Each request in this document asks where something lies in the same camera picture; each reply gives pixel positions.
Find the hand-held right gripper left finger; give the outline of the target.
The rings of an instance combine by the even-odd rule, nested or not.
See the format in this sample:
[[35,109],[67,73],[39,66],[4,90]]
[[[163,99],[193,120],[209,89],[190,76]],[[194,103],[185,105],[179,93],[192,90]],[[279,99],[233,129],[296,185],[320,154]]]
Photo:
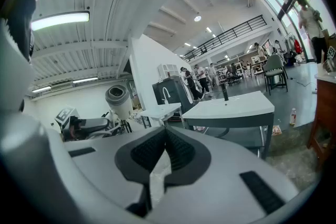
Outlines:
[[154,133],[65,143],[31,116],[2,113],[1,162],[45,223],[168,223],[150,209],[149,174],[132,182],[115,164],[120,147]]

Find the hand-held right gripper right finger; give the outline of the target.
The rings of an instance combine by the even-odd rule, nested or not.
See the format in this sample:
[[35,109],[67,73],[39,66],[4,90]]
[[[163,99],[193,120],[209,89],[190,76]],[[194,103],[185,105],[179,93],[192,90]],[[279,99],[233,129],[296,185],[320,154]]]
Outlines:
[[266,216],[240,174],[253,171],[289,202],[299,191],[284,174],[248,149],[191,130],[181,132],[207,147],[211,162],[193,184],[168,188],[161,201],[147,214],[151,223],[250,223]]

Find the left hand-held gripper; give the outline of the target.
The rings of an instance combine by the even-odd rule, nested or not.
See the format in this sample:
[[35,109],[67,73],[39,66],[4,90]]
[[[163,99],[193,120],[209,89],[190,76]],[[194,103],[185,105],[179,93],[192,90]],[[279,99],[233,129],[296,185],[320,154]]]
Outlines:
[[79,141],[86,138],[105,138],[117,135],[117,123],[112,112],[108,112],[100,118],[83,119],[79,117],[75,108],[66,106],[56,115],[55,121],[60,127],[63,141]]

